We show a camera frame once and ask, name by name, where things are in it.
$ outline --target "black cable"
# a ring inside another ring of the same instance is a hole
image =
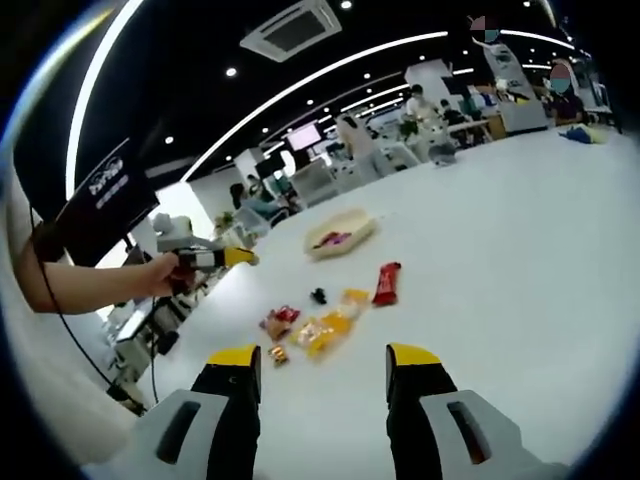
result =
[[[31,231],[33,232],[36,229],[36,225],[35,225],[35,221],[34,221],[34,218],[33,218],[33,207],[31,205],[29,205],[29,216],[31,218]],[[36,255],[36,259],[38,260],[38,266],[40,267],[40,271],[42,273],[42,278],[44,279],[44,283],[47,286],[47,291],[49,292],[49,295],[51,296],[51,301],[53,302],[53,306],[56,309],[56,313],[60,317],[60,320],[62,320],[62,324],[64,325],[64,328],[67,330],[67,333],[69,333],[69,336],[73,340],[73,343],[76,344],[76,347],[78,347],[78,349],[82,352],[82,354],[87,359],[87,361],[91,364],[93,369],[98,373],[98,375],[100,375],[100,377],[107,383],[107,385],[109,385],[110,388],[113,388],[114,390],[117,390],[117,391],[121,391],[122,393],[125,394],[127,399],[130,400],[133,403],[133,405],[136,407],[136,409],[138,409],[141,412],[146,412],[147,409],[144,407],[144,405],[142,405],[135,398],[133,398],[131,395],[129,395],[129,392],[127,392],[124,388],[119,387],[118,385],[113,383],[111,380],[109,380],[109,378],[104,373],[102,373],[102,370],[100,370],[100,368],[98,368],[98,366],[95,364],[93,359],[89,356],[87,351],[82,347],[82,345],[80,344],[80,342],[78,341],[78,339],[74,335],[73,331],[69,327],[69,324],[67,323],[67,319],[64,318],[64,315],[62,313],[62,309],[60,308],[60,304],[58,303],[58,300],[56,299],[56,296],[53,293],[53,289],[51,288],[51,284],[49,283],[49,278],[47,277],[47,272],[46,272],[46,269],[44,267],[44,262],[40,260],[38,255]]]
[[[151,312],[155,315],[154,309],[156,306],[156,297],[151,299]],[[156,345],[156,334],[155,332],[151,332],[151,389],[153,390],[153,398],[156,401],[156,405],[160,403],[158,400],[158,390],[156,389],[156,369],[155,369],[155,358],[157,353],[157,345]]]

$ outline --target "black ceiling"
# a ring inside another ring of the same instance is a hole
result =
[[[79,177],[126,136],[139,146],[138,161],[145,168],[199,156],[286,87],[351,54],[405,37],[449,32],[445,38],[411,43],[360,59],[306,85],[222,145],[196,177],[223,166],[227,155],[235,156],[256,146],[270,135],[262,133],[263,127],[271,132],[278,130],[318,105],[356,89],[336,105],[345,106],[367,96],[367,83],[397,72],[402,73],[371,88],[381,91],[404,83],[407,66],[418,63],[421,55],[442,57],[452,62],[454,69],[474,67],[475,75],[486,77],[484,58],[471,43],[467,16],[487,15],[496,19],[500,28],[565,39],[551,27],[535,2],[526,8],[518,0],[455,0],[439,2],[436,11],[432,2],[353,0],[353,8],[343,11],[339,0],[328,1],[343,31],[287,62],[276,63],[240,47],[239,42],[252,29],[295,3],[293,0],[146,0],[120,35],[93,90],[78,152]],[[102,32],[96,32],[87,42],[95,42],[100,35]],[[560,55],[567,53],[562,47],[538,40],[508,37],[506,41],[523,63],[529,59],[546,63],[552,50]],[[463,50],[468,50],[469,55],[463,55]],[[83,75],[86,60],[83,62],[69,68],[67,75]],[[225,75],[230,66],[239,71],[232,79]],[[371,80],[363,78],[365,72],[371,74]],[[313,107],[307,106],[309,99],[314,100]],[[41,116],[49,120],[57,115],[51,108],[45,113]],[[318,112],[309,118],[323,115]],[[34,150],[33,142],[42,138],[42,129],[33,128],[23,142],[25,165],[34,165],[38,158],[39,162],[55,164],[59,170],[60,164],[64,165],[68,142],[68,135],[60,131],[68,129],[69,123],[67,113],[59,120],[56,133],[63,138],[47,142],[46,156],[55,160],[42,159],[42,145],[40,150]],[[164,142],[167,136],[174,137],[171,145]],[[59,196],[64,173],[54,173],[51,168],[47,183]],[[185,171],[183,167],[154,178],[156,187],[177,181]]]

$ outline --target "air conditioning vent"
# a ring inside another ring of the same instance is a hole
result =
[[[303,0],[260,25],[240,46],[284,62],[340,31],[338,17],[326,0]]]

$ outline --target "human hand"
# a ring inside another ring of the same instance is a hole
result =
[[[140,265],[142,269],[141,288],[149,297],[170,297],[176,282],[191,287],[195,271],[180,267],[180,259],[175,253],[165,253],[150,262]]]

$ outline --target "cable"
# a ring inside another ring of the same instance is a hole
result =
[[[151,311],[153,312],[156,307],[156,297],[151,299]],[[160,403],[158,400],[158,390],[156,389],[156,369],[155,358],[157,353],[156,334],[151,332],[151,389],[153,390],[153,398],[156,401],[156,405]]]
[[[34,218],[33,218],[33,206],[31,206],[31,205],[29,205],[29,216],[31,218],[31,231],[33,232],[36,229],[36,225],[35,225],[35,221],[34,221]],[[129,392],[127,392],[124,388],[119,387],[118,385],[113,383],[111,380],[109,380],[109,378],[104,373],[102,373],[102,370],[100,370],[100,368],[98,368],[98,366],[95,364],[93,359],[89,356],[87,351],[82,347],[82,345],[80,345],[80,342],[78,341],[76,336],[71,331],[71,328],[69,327],[69,324],[67,323],[67,319],[64,318],[64,315],[62,313],[62,309],[60,308],[60,304],[58,303],[58,300],[56,299],[56,296],[53,293],[53,289],[51,288],[51,284],[49,283],[49,278],[47,277],[46,269],[44,268],[44,262],[40,260],[38,255],[36,255],[36,259],[38,260],[38,266],[40,267],[40,272],[42,273],[42,278],[44,279],[44,283],[47,286],[47,291],[49,292],[49,295],[51,296],[51,301],[53,302],[53,306],[56,309],[56,313],[60,317],[60,320],[62,320],[62,324],[64,325],[64,328],[67,330],[67,333],[69,333],[69,336],[73,340],[73,343],[76,344],[76,347],[78,347],[78,349],[82,352],[82,354],[87,359],[87,361],[91,364],[93,369],[98,373],[98,375],[100,375],[100,377],[107,383],[107,385],[109,385],[110,388],[113,388],[114,390],[118,390],[118,391],[123,392],[126,395],[127,399],[130,400],[133,403],[133,405],[136,407],[136,409],[139,409],[141,412],[146,412],[147,409],[144,407],[144,405],[142,405],[135,398],[133,398],[131,395],[129,395]]]

